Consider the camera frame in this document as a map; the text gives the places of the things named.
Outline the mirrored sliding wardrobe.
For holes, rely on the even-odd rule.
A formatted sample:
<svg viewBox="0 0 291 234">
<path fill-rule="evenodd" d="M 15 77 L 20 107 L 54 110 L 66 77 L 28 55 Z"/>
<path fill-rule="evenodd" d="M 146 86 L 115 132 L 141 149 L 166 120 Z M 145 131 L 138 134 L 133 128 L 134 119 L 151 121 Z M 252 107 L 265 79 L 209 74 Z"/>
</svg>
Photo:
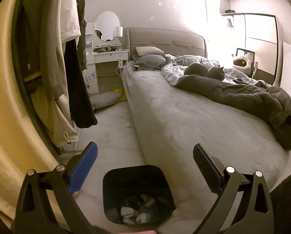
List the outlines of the mirrored sliding wardrobe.
<svg viewBox="0 0 291 234">
<path fill-rule="evenodd" d="M 221 15 L 235 56 L 247 56 L 249 77 L 275 83 L 279 63 L 279 26 L 277 17 L 261 13 L 225 13 Z"/>
</svg>

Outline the white power strip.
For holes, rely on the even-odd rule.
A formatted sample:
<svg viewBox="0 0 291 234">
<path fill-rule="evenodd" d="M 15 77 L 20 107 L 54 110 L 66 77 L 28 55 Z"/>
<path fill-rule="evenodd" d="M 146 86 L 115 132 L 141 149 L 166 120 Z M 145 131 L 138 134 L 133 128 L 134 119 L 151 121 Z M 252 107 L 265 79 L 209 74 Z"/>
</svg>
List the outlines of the white power strip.
<svg viewBox="0 0 291 234">
<path fill-rule="evenodd" d="M 118 64 L 119 64 L 119 69 L 122 69 L 123 68 L 123 60 L 121 57 L 119 57 L 119 59 L 118 59 Z"/>
</svg>

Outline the grey cat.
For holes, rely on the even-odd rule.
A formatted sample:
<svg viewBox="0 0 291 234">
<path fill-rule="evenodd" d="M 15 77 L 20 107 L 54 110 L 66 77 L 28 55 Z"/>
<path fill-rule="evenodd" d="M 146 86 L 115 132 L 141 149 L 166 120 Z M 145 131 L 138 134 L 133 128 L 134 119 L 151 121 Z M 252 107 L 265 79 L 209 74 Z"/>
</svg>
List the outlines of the grey cat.
<svg viewBox="0 0 291 234">
<path fill-rule="evenodd" d="M 184 71 L 184 75 L 199 75 L 201 77 L 207 77 L 211 79 L 216 79 L 223 81 L 225 79 L 225 73 L 223 67 L 212 66 L 211 68 L 207 68 L 200 63 L 192 63 L 189 65 Z"/>
</svg>

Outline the beige pillow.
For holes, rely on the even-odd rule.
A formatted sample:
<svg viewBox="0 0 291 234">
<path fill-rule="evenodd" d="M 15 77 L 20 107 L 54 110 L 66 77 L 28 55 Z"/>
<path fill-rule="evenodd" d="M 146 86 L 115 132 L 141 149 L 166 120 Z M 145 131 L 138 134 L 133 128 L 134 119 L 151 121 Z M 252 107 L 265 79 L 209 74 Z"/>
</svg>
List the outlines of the beige pillow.
<svg viewBox="0 0 291 234">
<path fill-rule="evenodd" d="M 164 51 L 158 47 L 146 46 L 146 47 L 136 47 L 135 48 L 138 56 L 146 56 L 150 54 L 164 54 Z"/>
</svg>

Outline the white cat bed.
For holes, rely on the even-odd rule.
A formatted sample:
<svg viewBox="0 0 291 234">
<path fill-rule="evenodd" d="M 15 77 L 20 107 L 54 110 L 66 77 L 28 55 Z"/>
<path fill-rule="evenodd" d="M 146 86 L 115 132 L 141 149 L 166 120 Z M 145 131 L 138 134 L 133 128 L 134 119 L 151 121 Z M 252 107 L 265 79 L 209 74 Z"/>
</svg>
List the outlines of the white cat bed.
<svg viewBox="0 0 291 234">
<path fill-rule="evenodd" d="M 240 56 L 233 60 L 232 65 L 236 70 L 244 73 L 248 77 L 251 76 L 251 61 L 246 56 Z"/>
</svg>

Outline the white dressing table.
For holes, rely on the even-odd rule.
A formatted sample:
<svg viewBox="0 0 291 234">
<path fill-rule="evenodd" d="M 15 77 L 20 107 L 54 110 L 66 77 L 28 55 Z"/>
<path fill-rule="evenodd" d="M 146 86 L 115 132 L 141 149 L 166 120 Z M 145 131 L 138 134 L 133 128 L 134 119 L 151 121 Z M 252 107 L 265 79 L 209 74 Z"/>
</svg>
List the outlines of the white dressing table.
<svg viewBox="0 0 291 234">
<path fill-rule="evenodd" d="M 100 95 L 123 87 L 118 59 L 123 65 L 128 60 L 129 51 L 122 48 L 120 37 L 103 41 L 95 23 L 86 27 L 86 66 L 83 72 L 85 85 L 90 95 Z"/>
</svg>

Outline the grey cushioned stool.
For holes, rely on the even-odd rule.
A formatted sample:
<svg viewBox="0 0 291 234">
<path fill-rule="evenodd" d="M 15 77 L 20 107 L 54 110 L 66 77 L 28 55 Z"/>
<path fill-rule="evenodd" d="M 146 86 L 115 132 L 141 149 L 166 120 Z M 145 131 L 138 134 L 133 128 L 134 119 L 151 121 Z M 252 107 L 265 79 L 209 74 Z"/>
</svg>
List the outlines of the grey cushioned stool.
<svg viewBox="0 0 291 234">
<path fill-rule="evenodd" d="M 118 103 L 121 97 L 121 94 L 109 91 L 101 95 L 91 96 L 89 99 L 94 109 L 101 109 Z"/>
</svg>

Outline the oval mirror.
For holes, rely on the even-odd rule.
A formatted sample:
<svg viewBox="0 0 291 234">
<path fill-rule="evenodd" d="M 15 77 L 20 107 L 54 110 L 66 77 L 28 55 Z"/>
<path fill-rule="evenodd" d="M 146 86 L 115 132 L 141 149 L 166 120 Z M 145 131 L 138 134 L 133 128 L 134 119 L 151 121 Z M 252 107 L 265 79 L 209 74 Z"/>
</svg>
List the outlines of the oval mirror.
<svg viewBox="0 0 291 234">
<path fill-rule="evenodd" d="M 119 17 L 112 11 L 99 14 L 95 21 L 95 29 L 101 33 L 103 41 L 111 41 L 122 36 L 122 26 Z"/>
</svg>

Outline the grey-green pillow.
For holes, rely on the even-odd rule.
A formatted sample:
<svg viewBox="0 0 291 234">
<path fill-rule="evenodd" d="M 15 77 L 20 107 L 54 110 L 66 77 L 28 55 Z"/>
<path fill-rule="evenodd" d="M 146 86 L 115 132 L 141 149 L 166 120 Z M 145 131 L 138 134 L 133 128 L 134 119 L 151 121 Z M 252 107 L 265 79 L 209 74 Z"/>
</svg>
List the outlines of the grey-green pillow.
<svg viewBox="0 0 291 234">
<path fill-rule="evenodd" d="M 158 70 L 160 71 L 166 63 L 166 58 L 158 54 L 140 56 L 133 61 L 133 70 Z"/>
</svg>

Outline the dark grey fluffy blanket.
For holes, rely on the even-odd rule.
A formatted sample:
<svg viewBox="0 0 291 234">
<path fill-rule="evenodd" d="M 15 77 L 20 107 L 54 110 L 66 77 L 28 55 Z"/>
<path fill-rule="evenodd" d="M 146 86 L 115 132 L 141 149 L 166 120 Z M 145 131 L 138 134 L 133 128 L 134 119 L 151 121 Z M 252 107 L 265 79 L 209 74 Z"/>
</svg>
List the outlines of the dark grey fluffy blanket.
<svg viewBox="0 0 291 234">
<path fill-rule="evenodd" d="M 284 150 L 291 151 L 291 125 L 286 121 L 291 115 L 291 97 L 282 88 L 261 81 L 254 85 L 231 84 L 196 74 L 180 77 L 175 87 L 260 118 L 271 126 Z"/>
</svg>

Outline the grey upholstered headboard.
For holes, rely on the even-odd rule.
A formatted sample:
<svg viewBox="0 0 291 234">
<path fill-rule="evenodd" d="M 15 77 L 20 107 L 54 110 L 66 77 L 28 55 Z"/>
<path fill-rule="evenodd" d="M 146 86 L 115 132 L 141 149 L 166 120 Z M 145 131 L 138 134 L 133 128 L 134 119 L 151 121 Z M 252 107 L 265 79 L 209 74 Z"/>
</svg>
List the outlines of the grey upholstered headboard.
<svg viewBox="0 0 291 234">
<path fill-rule="evenodd" d="M 173 56 L 198 55 L 207 57 L 205 39 L 193 32 L 183 32 L 151 27 L 126 27 L 123 45 L 130 56 L 137 54 L 137 47 L 157 47 Z"/>
</svg>

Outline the white tissue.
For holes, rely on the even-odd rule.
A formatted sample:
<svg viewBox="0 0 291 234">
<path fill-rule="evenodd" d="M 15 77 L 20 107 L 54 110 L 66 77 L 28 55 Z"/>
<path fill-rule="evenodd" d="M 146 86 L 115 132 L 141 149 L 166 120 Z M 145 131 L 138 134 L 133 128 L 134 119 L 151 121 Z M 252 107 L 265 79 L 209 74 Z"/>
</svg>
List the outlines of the white tissue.
<svg viewBox="0 0 291 234">
<path fill-rule="evenodd" d="M 122 207 L 120 211 L 122 222 L 125 224 L 145 224 L 150 221 L 150 214 L 130 207 Z"/>
</svg>

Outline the beige hanging garment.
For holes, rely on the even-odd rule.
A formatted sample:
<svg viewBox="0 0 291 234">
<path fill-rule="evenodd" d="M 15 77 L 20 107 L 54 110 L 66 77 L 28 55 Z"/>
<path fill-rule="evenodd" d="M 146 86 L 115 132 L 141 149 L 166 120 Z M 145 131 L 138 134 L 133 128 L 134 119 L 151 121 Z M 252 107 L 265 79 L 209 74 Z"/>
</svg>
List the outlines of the beige hanging garment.
<svg viewBox="0 0 291 234">
<path fill-rule="evenodd" d="M 67 42 L 80 37 L 76 0 L 23 0 L 28 64 L 24 81 L 50 141 L 62 147 L 79 139 L 73 127 L 64 63 Z"/>
</svg>

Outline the black trash bin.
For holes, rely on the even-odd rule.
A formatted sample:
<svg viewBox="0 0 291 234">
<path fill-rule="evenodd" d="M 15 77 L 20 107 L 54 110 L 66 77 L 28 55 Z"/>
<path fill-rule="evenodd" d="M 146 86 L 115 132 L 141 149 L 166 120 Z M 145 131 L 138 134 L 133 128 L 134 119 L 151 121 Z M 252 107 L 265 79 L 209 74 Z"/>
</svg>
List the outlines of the black trash bin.
<svg viewBox="0 0 291 234">
<path fill-rule="evenodd" d="M 128 207 L 146 213 L 145 223 L 161 223 L 176 209 L 163 171 L 154 165 L 116 168 L 103 177 L 103 207 L 106 218 L 124 224 L 121 209 Z"/>
</svg>

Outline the blue white patterned duvet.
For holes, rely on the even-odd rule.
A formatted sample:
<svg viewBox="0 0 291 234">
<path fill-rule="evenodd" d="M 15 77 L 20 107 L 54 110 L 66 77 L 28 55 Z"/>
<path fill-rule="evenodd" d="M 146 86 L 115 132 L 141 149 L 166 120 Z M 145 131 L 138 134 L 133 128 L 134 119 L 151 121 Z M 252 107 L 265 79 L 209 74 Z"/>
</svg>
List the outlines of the blue white patterned duvet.
<svg viewBox="0 0 291 234">
<path fill-rule="evenodd" d="M 161 69 L 161 75 L 169 82 L 170 85 L 175 86 L 181 77 L 184 76 L 185 70 L 192 64 L 197 63 L 203 68 L 209 70 L 211 68 L 220 68 L 220 63 L 215 60 L 209 60 L 202 56 L 183 55 L 172 56 L 165 55 L 166 64 Z M 268 88 L 271 85 L 263 80 L 255 80 L 248 77 L 243 72 L 231 67 L 223 67 L 224 79 L 223 81 L 230 84 L 246 84 L 255 85 L 263 88 Z"/>
</svg>

